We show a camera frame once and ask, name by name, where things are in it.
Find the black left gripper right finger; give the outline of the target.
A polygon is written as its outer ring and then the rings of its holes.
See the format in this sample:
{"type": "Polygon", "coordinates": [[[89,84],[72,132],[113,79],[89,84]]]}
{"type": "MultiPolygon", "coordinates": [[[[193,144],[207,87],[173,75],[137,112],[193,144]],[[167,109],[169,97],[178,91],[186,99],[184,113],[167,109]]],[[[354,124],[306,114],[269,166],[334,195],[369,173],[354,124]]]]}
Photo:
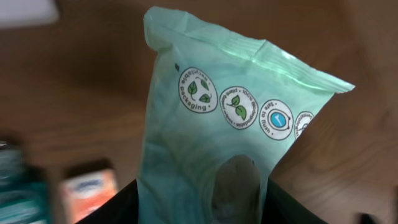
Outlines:
{"type": "Polygon", "coordinates": [[[266,224],[326,224],[326,222],[269,179],[266,193],[266,224]]]}

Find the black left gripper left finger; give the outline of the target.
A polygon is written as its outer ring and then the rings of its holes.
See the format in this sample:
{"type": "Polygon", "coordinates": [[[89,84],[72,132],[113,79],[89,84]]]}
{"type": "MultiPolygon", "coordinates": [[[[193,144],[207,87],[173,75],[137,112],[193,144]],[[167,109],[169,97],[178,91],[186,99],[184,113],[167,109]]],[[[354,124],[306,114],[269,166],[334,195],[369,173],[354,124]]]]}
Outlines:
{"type": "Polygon", "coordinates": [[[76,224],[138,224],[139,195],[134,179],[104,205],[76,224]]]}

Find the orange Kleenex tissue pack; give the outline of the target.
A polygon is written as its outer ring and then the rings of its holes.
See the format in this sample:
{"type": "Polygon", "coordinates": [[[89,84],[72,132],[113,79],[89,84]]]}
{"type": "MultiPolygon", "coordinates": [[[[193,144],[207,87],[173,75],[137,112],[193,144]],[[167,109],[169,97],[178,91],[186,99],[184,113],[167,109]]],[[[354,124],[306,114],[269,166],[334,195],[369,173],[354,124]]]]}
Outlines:
{"type": "Polygon", "coordinates": [[[119,191],[116,174],[107,159],[67,167],[59,189],[67,223],[84,219],[119,191]]]}

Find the blue Listerine mouthwash bottle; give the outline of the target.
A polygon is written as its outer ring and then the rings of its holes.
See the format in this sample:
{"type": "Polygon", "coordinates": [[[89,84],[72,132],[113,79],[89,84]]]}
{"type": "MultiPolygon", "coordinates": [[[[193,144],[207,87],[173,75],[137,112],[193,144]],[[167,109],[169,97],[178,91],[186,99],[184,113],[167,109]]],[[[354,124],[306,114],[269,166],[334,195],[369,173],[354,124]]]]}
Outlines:
{"type": "Polygon", "coordinates": [[[49,224],[46,184],[30,175],[21,148],[1,141],[1,224],[49,224]]]}

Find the mint green wipes pack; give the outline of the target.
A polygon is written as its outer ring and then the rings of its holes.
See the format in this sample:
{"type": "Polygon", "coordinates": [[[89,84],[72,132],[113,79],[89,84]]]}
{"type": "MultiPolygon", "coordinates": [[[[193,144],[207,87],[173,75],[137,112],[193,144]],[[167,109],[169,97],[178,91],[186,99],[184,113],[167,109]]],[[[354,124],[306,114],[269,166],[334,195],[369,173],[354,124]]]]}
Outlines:
{"type": "Polygon", "coordinates": [[[274,167],[353,85],[267,40],[176,9],[144,15],[157,52],[137,176],[140,223],[260,223],[274,167]]]}

